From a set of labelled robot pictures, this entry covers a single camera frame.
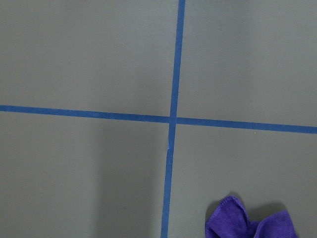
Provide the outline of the purple towel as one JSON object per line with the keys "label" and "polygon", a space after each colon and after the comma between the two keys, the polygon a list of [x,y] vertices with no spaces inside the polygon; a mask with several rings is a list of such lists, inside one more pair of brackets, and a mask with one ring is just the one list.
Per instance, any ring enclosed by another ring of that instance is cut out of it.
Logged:
{"label": "purple towel", "polygon": [[288,211],[274,213],[262,221],[251,221],[235,196],[221,200],[205,223],[207,238],[296,238]]}

